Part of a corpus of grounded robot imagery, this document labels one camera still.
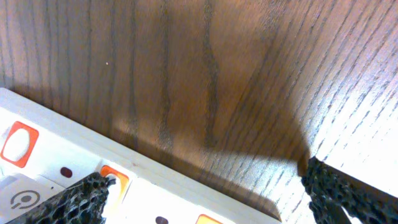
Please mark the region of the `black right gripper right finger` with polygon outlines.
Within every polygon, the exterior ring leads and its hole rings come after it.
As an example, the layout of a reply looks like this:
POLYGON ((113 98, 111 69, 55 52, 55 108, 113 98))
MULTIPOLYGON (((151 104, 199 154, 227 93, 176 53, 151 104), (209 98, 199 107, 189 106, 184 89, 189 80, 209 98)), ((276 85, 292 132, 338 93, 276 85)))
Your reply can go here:
POLYGON ((316 223, 397 223, 397 198, 319 161, 308 160, 302 185, 316 223))

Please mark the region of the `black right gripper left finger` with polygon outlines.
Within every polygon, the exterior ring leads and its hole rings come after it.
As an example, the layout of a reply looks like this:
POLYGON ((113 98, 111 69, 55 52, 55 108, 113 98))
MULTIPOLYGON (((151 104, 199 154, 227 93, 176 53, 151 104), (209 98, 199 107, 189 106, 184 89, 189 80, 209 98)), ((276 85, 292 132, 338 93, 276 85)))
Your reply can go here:
POLYGON ((108 187, 115 183, 99 172, 91 173, 7 224, 104 224, 108 187))

